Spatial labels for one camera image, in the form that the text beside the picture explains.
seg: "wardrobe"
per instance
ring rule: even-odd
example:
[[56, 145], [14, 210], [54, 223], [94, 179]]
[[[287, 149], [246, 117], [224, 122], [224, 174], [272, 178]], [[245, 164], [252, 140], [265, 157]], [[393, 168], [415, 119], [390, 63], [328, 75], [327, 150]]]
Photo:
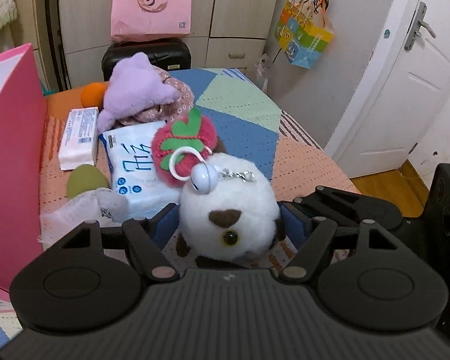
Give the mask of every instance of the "wardrobe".
[[[246, 68], [262, 55], [276, 0], [192, 0], [191, 34], [183, 41], [193, 68]], [[58, 74], [66, 86], [103, 80], [110, 45], [112, 0], [49, 0], [58, 10], [52, 35]]]

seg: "bed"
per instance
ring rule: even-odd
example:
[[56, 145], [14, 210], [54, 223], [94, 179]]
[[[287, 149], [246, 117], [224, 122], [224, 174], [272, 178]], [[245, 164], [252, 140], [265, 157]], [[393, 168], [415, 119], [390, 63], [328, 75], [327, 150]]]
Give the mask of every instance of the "bed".
[[[195, 104], [213, 121], [230, 155], [255, 162], [271, 181], [276, 199], [291, 201], [324, 185], [358, 192], [351, 181], [313, 138], [270, 98], [236, 69], [191, 69], [170, 72], [188, 84]], [[80, 108], [81, 88], [47, 98], [48, 113], [40, 167], [40, 211], [52, 212], [66, 201], [69, 173], [60, 171], [58, 150], [65, 122], [72, 108]], [[110, 178], [106, 154], [99, 144], [97, 167]], [[194, 266], [194, 256], [180, 258], [175, 252], [176, 235], [163, 249], [177, 269]], [[281, 270], [296, 252], [291, 242], [280, 242], [252, 267]], [[13, 312], [0, 314], [0, 346], [20, 325]]]

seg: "gray wall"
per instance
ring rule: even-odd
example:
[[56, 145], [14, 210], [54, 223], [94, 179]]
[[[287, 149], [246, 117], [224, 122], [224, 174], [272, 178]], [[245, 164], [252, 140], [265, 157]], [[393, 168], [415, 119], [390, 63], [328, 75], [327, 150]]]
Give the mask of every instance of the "gray wall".
[[[277, 0], [265, 46], [272, 58], [285, 0]], [[268, 95], [324, 147], [338, 125], [382, 35], [392, 0], [330, 0], [335, 38], [310, 70], [289, 64], [281, 52], [272, 69]]]

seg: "orange ball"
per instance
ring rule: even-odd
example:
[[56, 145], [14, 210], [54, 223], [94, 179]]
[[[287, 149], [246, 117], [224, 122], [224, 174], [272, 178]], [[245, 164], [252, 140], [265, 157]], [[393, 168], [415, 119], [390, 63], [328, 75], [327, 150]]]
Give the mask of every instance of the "orange ball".
[[80, 100], [84, 108], [98, 107], [102, 109], [104, 103], [105, 91], [107, 84], [104, 82], [93, 82], [88, 84], [83, 90]]

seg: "purple plush toy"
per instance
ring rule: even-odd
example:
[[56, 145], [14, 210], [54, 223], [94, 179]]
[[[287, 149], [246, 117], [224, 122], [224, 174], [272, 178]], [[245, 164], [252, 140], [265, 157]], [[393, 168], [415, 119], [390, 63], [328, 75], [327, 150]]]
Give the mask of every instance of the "purple plush toy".
[[180, 92], [164, 84], [147, 55], [138, 52], [119, 61], [113, 69], [103, 98], [103, 110], [98, 115], [98, 133], [110, 130], [116, 120], [156, 105], [171, 104], [179, 98]]

